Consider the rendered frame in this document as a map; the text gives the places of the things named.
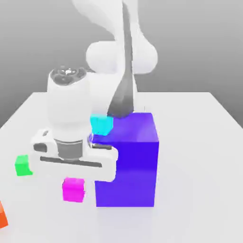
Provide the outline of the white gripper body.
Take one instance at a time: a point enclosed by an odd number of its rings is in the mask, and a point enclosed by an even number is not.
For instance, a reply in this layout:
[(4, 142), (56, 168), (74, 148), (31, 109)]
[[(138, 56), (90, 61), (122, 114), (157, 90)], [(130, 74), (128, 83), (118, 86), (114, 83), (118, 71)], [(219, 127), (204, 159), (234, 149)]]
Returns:
[(86, 154), (76, 161), (61, 160), (55, 154), (33, 151), (29, 154), (29, 168), (34, 175), (59, 179), (82, 178), (93, 181), (112, 182), (116, 176), (116, 148), (87, 148)]

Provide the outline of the small magenta cube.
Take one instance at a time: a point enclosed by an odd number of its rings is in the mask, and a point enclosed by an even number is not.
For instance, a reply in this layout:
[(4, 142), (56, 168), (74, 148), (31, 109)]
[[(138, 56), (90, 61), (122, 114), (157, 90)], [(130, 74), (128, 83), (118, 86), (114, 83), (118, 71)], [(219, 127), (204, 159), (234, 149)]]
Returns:
[(65, 178), (62, 184), (63, 200), (82, 203), (85, 196), (84, 180), (80, 178)]

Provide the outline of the small cyan cube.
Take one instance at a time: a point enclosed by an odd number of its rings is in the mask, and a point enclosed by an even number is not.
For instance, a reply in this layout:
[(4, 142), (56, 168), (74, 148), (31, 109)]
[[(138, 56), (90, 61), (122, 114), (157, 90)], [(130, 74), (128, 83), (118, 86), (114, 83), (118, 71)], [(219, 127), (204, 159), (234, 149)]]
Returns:
[(107, 136), (113, 129), (113, 117), (92, 114), (90, 117), (92, 133)]

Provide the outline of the small green cube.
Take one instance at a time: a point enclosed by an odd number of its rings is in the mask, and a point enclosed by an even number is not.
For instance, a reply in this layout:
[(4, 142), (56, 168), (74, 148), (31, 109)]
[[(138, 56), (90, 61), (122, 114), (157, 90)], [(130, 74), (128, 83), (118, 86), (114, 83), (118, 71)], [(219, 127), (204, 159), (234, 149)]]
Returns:
[(29, 169), (28, 155), (17, 156), (15, 161), (15, 171), (17, 176), (29, 176), (33, 174)]

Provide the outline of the large blue box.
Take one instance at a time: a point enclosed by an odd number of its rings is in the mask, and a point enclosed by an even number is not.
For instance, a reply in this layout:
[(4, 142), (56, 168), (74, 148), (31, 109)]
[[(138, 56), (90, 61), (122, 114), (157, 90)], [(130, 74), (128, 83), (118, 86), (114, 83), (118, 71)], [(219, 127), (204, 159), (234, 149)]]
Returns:
[(110, 133), (95, 135), (93, 141), (112, 145), (119, 153), (114, 181), (95, 182), (97, 207), (153, 207), (159, 153), (153, 115), (115, 118)]

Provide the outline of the large orange box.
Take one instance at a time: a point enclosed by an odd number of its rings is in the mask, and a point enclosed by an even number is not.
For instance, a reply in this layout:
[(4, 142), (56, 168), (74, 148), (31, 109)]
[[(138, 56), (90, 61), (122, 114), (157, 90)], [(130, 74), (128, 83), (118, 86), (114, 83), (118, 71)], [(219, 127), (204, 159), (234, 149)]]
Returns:
[(0, 229), (8, 226), (8, 220), (4, 211), (4, 208), (2, 206), (2, 203), (0, 201)]

